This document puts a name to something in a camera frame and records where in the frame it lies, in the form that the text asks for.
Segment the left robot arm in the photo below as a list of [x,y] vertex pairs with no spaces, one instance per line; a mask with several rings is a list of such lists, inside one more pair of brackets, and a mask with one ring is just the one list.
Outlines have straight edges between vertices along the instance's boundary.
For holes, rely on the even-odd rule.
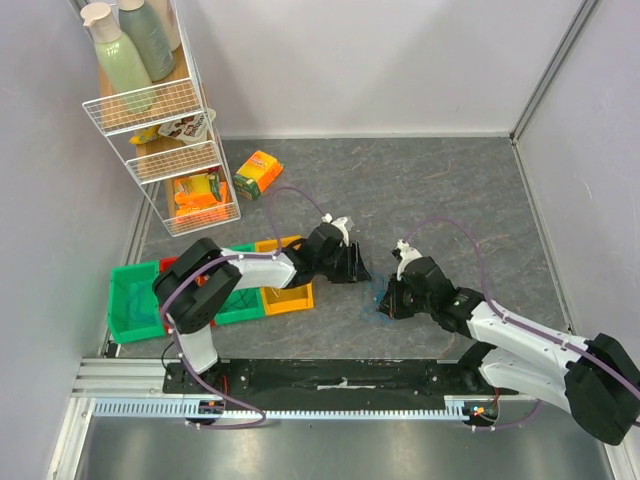
[[308,236],[270,252],[238,252],[203,238],[192,244],[152,283],[160,315],[174,328],[186,365],[185,382],[208,393],[219,382],[219,355],[211,321],[227,298],[253,288],[295,289],[317,276],[333,284],[368,282],[360,246],[350,239],[351,219],[322,222]]

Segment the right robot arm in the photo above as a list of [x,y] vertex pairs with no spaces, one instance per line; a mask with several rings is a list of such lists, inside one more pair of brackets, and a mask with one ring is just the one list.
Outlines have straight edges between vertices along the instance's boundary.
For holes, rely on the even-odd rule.
[[436,262],[396,249],[379,312],[394,320],[426,314],[474,340],[458,381],[467,392],[514,390],[554,405],[595,439],[619,445],[639,420],[639,369],[615,338],[560,332],[519,316],[482,293],[456,287]]

